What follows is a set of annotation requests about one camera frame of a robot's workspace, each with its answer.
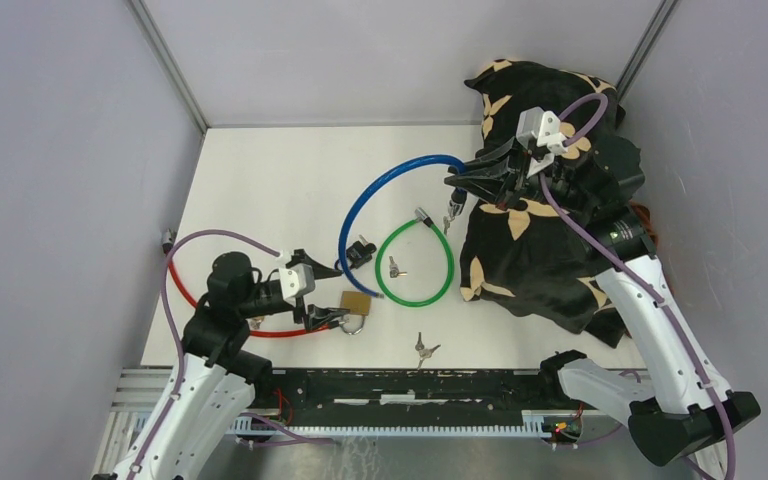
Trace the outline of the blue cable lock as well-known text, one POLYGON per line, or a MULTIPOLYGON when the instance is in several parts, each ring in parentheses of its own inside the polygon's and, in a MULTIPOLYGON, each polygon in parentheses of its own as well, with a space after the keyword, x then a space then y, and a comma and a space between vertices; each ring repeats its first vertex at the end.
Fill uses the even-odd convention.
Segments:
POLYGON ((359 197, 355 200, 355 202, 350 207, 348 213, 346 214, 342 222, 342 225, 338 234, 338 243, 337 243, 338 264, 340 266, 341 271, 343 272, 343 275, 347 278, 350 284, 353 287, 355 287, 359 292, 367 296, 370 296, 372 298, 382 297, 382 294, 380 292, 376 292, 366 287, 365 285, 363 285, 355 277, 355 275, 352 273, 349 267, 348 255, 346 251, 348 249, 349 233, 351 232, 351 228, 354 224, 354 221, 362 211, 363 207, 367 204, 367 202, 388 183, 413 170, 417 170, 419 168, 432 166, 432 165, 447 166, 450 169, 453 169, 455 173, 463 173, 466 169, 465 163, 462 160, 448 154, 432 154, 432 155, 424 155, 424 156, 416 157, 416 158, 407 160, 401 164, 398 164, 395 167, 392 167, 391 169, 381 174, 378 178, 376 178, 370 185, 368 185, 362 191, 362 193, 359 195, 359 197))

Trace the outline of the silver keys of blue lock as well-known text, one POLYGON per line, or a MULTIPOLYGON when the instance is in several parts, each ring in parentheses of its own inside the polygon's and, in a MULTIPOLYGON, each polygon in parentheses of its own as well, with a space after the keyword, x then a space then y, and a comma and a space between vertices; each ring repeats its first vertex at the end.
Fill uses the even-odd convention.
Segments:
POLYGON ((445 236, 448 235, 448 231, 455 220, 455 218, 459 215, 461 207, 453 202, 450 201, 447 207, 447 213, 443 217, 442 224, 443 224, 443 234, 445 236))

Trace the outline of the black padlock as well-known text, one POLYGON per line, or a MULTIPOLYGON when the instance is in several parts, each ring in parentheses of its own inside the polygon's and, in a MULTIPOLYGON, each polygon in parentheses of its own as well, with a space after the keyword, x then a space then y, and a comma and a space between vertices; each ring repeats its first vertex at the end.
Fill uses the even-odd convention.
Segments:
POLYGON ((367 241, 362 235, 345 250, 347 264, 350 270, 356 270, 370 261, 377 253, 378 247, 367 241))

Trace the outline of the silver keys of green lock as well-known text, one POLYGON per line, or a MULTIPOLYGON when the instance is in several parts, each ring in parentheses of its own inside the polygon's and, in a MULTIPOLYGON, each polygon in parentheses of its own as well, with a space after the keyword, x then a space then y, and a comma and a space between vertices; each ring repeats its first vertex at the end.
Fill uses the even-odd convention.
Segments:
POLYGON ((403 276, 406 276, 408 274, 407 271, 403 271, 397 262, 395 261, 395 258, 393 256, 389 257, 389 267, 388 267, 388 274, 390 278, 400 278, 403 276))

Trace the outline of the green cable lock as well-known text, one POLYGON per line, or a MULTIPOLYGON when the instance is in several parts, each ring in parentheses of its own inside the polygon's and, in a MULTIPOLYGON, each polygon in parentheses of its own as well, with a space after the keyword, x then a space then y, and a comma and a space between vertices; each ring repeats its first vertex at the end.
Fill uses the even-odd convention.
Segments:
POLYGON ((431 219, 428 213, 421 207, 417 207, 415 209, 413 219, 408 220, 402 225, 398 226, 385 238, 375 257, 375 279, 377 286, 381 290, 381 293, 388 300, 406 308, 423 308, 437 303, 442 299, 450 286, 453 284, 454 276, 455 258, 450 243, 446 238, 444 231, 437 226, 437 224, 431 219), (398 296, 388 287, 384 280, 382 268, 384 259, 389 259, 387 253, 390 245, 406 231, 418 225, 423 225, 425 228, 430 230, 438 240, 446 260, 446 275, 440 288, 434 294, 422 300, 409 300, 398 296))

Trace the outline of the silver keys of brass padlock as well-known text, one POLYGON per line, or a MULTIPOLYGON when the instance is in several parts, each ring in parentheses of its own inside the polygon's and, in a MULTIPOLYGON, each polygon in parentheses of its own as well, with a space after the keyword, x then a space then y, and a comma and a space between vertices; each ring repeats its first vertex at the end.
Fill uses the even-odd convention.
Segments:
POLYGON ((421 332, 417 333, 417 341, 415 344, 415 351, 418 355, 418 362, 416 369, 421 370, 426 360, 433 357, 434 353, 441 347, 441 344, 427 347, 423 342, 423 335, 421 332))

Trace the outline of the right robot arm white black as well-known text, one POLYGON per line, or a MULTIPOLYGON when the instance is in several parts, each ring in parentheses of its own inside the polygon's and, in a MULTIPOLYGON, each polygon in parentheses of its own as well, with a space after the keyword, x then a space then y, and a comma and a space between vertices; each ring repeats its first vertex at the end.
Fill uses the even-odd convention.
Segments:
POLYGON ((681 313, 641 220, 630 207, 645 177, 640 151, 619 136, 601 139, 580 164, 551 160, 534 140, 510 140, 456 162, 447 184, 494 205, 546 202, 570 229, 580 261, 623 320, 648 370, 649 386, 612 374, 578 351, 543 362, 540 400, 577 400, 625 426, 638 450, 663 466, 723 444, 736 470, 736 433, 761 412, 755 396, 720 374, 681 313))

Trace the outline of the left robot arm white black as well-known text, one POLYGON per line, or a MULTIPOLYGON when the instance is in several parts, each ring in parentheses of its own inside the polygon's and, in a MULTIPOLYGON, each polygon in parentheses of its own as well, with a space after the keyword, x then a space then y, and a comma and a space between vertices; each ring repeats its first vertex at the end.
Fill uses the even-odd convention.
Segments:
POLYGON ((292 313, 307 330, 336 323, 339 308, 306 305, 321 279, 340 271, 292 252, 274 279, 262 279, 242 252, 218 256, 207 289, 179 339, 177 365, 146 425, 109 479, 195 479, 233 421, 273 397, 270 360, 247 352, 250 319, 292 313))

